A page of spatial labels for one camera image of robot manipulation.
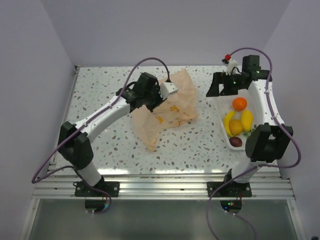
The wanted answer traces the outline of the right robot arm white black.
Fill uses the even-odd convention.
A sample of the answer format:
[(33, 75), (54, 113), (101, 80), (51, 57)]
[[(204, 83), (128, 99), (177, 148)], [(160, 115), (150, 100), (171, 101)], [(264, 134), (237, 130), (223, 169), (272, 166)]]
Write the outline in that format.
[(232, 197), (262, 165), (283, 157), (293, 128), (279, 114), (270, 71), (261, 68), (258, 55), (244, 56), (241, 68), (229, 54), (222, 62), (226, 70), (213, 74), (206, 97), (217, 103), (228, 146), (246, 155), (227, 173), (222, 185), (223, 192)]

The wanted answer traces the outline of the fake orange fruit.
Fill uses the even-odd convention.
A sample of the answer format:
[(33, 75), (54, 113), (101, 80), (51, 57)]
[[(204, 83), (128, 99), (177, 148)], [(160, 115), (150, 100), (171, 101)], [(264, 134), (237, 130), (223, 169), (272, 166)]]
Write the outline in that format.
[(247, 108), (248, 102), (243, 97), (237, 97), (232, 101), (232, 107), (235, 111), (241, 112)]

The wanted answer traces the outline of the fake yellow mango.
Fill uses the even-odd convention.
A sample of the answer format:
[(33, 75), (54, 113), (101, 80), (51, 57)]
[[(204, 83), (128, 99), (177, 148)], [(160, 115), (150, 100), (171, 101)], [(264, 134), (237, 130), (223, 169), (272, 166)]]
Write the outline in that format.
[(253, 114), (249, 110), (244, 110), (241, 114), (240, 121), (245, 132), (249, 132), (253, 123)]

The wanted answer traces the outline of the fake dark purple plum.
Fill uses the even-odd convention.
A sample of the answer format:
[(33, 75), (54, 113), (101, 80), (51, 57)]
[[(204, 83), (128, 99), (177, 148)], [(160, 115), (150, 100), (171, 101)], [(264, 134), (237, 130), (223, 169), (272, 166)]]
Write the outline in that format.
[(233, 136), (229, 138), (229, 143), (232, 147), (239, 148), (243, 145), (242, 140), (239, 137)]

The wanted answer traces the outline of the orange translucent plastic bag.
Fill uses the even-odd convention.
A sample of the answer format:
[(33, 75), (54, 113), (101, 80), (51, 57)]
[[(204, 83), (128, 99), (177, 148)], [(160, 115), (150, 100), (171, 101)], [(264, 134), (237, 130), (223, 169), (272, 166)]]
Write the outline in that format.
[(179, 127), (198, 118), (197, 89), (188, 71), (183, 68), (172, 74), (170, 79), (178, 87), (177, 93), (170, 95), (153, 112), (142, 106), (131, 113), (135, 135), (149, 151), (155, 150), (161, 131)]

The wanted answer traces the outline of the fake yellow banana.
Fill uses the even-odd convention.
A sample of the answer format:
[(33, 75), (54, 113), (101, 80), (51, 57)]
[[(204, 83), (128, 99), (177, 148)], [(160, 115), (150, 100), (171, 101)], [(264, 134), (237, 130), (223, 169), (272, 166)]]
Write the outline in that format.
[(232, 110), (229, 113), (227, 113), (223, 119), (223, 126), (224, 126), (226, 134), (229, 137), (233, 137), (233, 134), (230, 130), (230, 121), (233, 119), (235, 114), (236, 114), (236, 112), (234, 110)]

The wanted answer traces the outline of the fake yellow lemon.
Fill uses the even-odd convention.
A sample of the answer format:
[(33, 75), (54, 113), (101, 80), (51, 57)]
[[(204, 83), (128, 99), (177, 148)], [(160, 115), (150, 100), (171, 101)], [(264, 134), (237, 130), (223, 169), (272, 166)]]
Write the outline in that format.
[(241, 134), (244, 130), (242, 122), (238, 119), (232, 119), (229, 122), (229, 129), (233, 136)]

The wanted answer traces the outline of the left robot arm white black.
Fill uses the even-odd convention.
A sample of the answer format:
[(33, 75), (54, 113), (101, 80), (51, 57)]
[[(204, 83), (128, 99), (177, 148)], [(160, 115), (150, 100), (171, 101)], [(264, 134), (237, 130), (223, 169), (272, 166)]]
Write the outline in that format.
[(103, 177), (93, 163), (92, 143), (98, 135), (142, 106), (152, 112), (177, 90), (170, 80), (160, 83), (155, 76), (144, 72), (137, 81), (121, 88), (108, 103), (88, 117), (76, 123), (66, 121), (62, 124), (58, 152), (87, 183), (87, 192), (96, 197), (104, 190)]

